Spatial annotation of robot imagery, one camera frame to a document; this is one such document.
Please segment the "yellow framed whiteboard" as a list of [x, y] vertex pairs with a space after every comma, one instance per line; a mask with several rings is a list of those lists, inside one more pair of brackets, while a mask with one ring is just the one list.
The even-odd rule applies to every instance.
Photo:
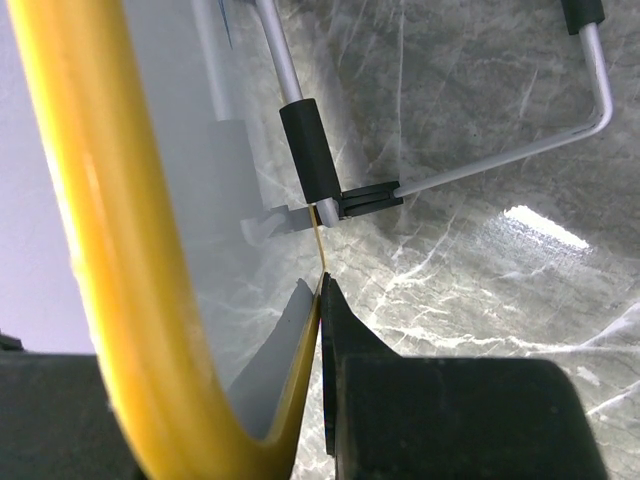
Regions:
[[286, 479], [319, 305], [293, 340], [263, 438], [216, 374], [174, 219], [123, 5], [12, 1], [26, 73], [109, 400], [151, 479]]

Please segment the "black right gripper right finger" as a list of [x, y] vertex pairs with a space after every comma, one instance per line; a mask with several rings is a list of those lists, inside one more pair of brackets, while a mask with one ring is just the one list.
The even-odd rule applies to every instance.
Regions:
[[321, 287], [324, 432], [339, 479], [599, 479], [577, 391], [546, 359], [408, 357]]

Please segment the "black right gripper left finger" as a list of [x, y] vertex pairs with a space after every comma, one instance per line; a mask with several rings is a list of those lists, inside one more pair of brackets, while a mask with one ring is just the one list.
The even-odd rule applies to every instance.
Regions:
[[94, 355], [31, 352], [1, 335], [1, 477], [145, 477]]

